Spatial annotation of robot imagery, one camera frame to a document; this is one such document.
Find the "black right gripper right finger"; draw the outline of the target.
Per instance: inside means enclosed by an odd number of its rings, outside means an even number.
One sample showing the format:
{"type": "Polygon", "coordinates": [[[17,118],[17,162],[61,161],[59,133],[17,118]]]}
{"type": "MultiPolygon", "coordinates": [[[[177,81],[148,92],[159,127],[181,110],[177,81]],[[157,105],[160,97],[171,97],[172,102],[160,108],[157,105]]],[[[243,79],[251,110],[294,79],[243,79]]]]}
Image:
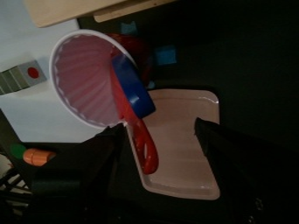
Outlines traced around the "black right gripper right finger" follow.
{"type": "Polygon", "coordinates": [[[195,136],[236,224],[299,224],[299,153],[201,119],[195,136]]]}

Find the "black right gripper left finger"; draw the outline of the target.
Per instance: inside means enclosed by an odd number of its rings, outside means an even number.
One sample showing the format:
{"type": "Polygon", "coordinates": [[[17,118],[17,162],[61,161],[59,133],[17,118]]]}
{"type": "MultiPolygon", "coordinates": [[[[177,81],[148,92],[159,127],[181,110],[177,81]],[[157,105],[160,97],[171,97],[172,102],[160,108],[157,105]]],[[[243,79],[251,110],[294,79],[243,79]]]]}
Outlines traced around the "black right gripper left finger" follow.
{"type": "Polygon", "coordinates": [[[39,169],[32,182],[33,224],[137,224],[131,203],[108,196],[124,138],[119,124],[39,169]]]}

